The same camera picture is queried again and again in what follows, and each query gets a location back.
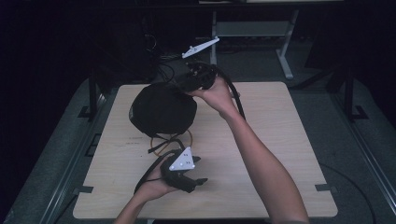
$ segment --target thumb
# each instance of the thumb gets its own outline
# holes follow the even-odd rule
[[[204,95],[204,91],[203,90],[189,91],[189,92],[186,92],[186,94],[188,94],[190,96],[198,96],[198,97],[202,98]]]

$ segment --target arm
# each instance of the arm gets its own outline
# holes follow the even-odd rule
[[[148,180],[161,177],[161,162],[148,176]],[[146,202],[161,198],[163,195],[177,189],[169,187],[163,180],[148,181],[144,183],[131,200],[125,205],[117,216],[114,224],[133,224]]]
[[[225,81],[217,77],[211,89],[189,94],[204,99],[227,121],[253,186],[273,222],[308,223],[303,200],[291,176],[239,115]]]

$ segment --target floor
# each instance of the floor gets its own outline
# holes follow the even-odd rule
[[[289,87],[319,72],[304,68],[310,43],[295,42],[290,45],[287,54],[295,77],[285,79],[276,58],[275,49],[278,46],[279,40],[266,40],[259,48],[223,51],[218,54],[218,66],[233,81],[282,81]],[[208,60],[208,52],[197,57]],[[176,71],[185,69],[182,61],[173,61],[168,65]],[[161,76],[158,76],[155,81],[160,80]],[[396,186],[396,166],[393,162],[396,158],[396,131],[376,107],[368,90],[357,80],[354,104],[362,106],[368,119],[350,123],[340,105],[343,90],[335,94],[327,93],[327,81],[325,77],[303,90],[290,91],[339,210],[335,217],[312,218],[311,222],[396,223],[395,211],[392,211],[383,189],[379,187],[370,168],[371,163],[363,156],[362,143],[356,140],[354,130],[363,137],[392,186]],[[88,122],[88,119],[78,117],[80,109],[89,103],[88,81],[81,84],[14,203],[7,224],[112,222],[78,220],[73,218],[72,213],[76,189],[82,186],[92,160],[90,155],[94,154],[94,143],[97,143],[106,124],[116,94],[117,88],[101,98],[98,114]]]

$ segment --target desk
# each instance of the desk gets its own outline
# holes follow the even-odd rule
[[[337,214],[293,101],[281,82],[234,83],[248,123],[290,172],[310,217]],[[156,160],[148,154],[150,139],[128,120],[128,112],[144,85],[120,87],[74,209],[76,218],[115,218],[133,196],[140,177]],[[192,193],[177,191],[146,203],[140,218],[264,218],[268,213],[253,188],[225,120],[203,100],[190,127],[192,154],[202,159],[191,178],[208,181]],[[187,145],[188,134],[180,139]]]

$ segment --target forearm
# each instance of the forearm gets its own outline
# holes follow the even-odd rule
[[[144,205],[145,203],[133,197],[117,216],[114,224],[133,224]]]
[[[233,132],[247,172],[273,222],[308,222],[300,192],[280,161],[239,114],[233,111],[223,117]]]

